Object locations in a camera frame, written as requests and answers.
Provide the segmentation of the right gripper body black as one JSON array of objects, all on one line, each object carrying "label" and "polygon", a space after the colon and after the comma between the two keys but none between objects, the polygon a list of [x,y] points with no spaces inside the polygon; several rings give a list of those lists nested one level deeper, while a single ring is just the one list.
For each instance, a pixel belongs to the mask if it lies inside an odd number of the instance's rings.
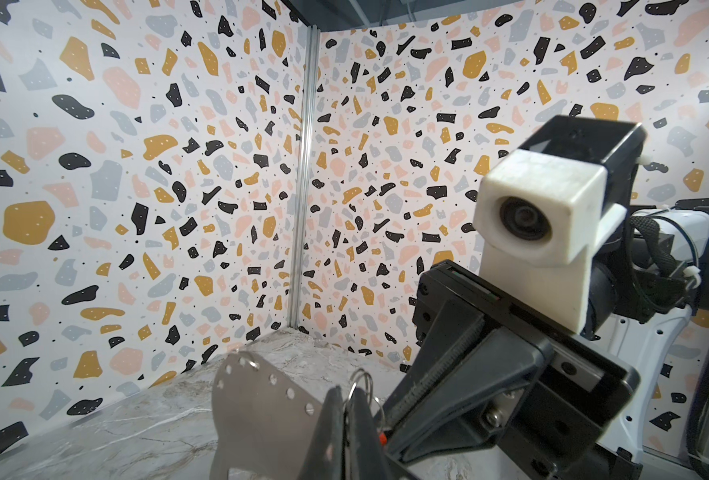
[{"label": "right gripper body black", "polygon": [[488,334],[501,327],[530,341],[538,334],[550,340],[553,359],[494,447],[502,449],[531,477],[546,479],[568,472],[596,447],[631,401],[639,374],[452,261],[421,276],[414,320],[422,343],[448,300],[463,300],[485,314],[479,341],[451,372]]}]

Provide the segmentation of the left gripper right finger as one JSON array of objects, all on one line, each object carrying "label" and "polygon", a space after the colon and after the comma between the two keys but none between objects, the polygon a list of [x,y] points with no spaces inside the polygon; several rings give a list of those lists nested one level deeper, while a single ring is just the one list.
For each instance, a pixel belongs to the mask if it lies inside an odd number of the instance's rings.
[{"label": "left gripper right finger", "polygon": [[346,478],[398,479],[380,440],[366,392],[354,388],[346,400]]}]

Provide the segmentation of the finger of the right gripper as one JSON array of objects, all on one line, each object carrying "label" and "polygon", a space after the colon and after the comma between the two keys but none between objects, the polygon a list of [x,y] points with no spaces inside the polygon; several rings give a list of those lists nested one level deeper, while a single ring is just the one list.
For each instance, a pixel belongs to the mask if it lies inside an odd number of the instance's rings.
[{"label": "finger of the right gripper", "polygon": [[479,341],[485,314],[463,300],[448,300],[434,317],[416,360],[384,406],[384,424],[397,428]]},{"label": "finger of the right gripper", "polygon": [[493,331],[399,424],[387,455],[410,465],[493,448],[554,355],[541,334],[530,341],[506,327]]}]

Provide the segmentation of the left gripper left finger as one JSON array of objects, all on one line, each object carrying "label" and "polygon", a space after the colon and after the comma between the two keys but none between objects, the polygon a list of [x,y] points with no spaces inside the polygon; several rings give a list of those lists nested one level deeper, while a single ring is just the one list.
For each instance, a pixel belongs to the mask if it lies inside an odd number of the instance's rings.
[{"label": "left gripper left finger", "polygon": [[344,478],[344,399],[336,386],[324,398],[298,480]]}]

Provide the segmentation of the red key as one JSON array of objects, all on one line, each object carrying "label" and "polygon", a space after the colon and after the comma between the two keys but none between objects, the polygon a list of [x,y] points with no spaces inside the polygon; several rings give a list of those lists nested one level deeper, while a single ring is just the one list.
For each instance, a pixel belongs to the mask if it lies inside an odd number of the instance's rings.
[{"label": "red key", "polygon": [[375,390],[375,380],[365,368],[358,368],[350,376],[350,386],[348,386],[348,394],[346,394],[346,399],[344,400],[344,408],[348,408],[352,398],[358,390],[362,390],[365,394],[368,406],[373,409],[376,405],[376,410],[374,414],[376,422],[376,430],[379,436],[379,440],[382,446],[386,446],[389,442],[388,431],[389,428],[386,424],[386,414],[384,410],[384,402],[376,396]]}]

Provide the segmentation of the metal keyring plate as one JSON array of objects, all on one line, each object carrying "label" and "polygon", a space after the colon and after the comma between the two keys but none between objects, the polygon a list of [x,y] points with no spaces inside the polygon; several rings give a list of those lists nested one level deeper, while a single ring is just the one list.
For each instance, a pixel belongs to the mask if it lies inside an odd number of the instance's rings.
[{"label": "metal keyring plate", "polygon": [[262,356],[228,354],[214,376],[212,417],[218,445],[210,478],[234,469],[268,479],[300,474],[322,403]]}]

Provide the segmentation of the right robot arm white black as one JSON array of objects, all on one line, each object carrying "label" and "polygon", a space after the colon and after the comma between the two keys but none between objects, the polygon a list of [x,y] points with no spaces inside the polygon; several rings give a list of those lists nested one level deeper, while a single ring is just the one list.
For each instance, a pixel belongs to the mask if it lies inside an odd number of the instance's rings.
[{"label": "right robot arm white black", "polygon": [[664,359],[709,308],[709,198],[637,207],[602,250],[574,334],[450,260],[420,279],[420,352],[384,407],[403,464],[502,449],[534,479],[636,479]]}]

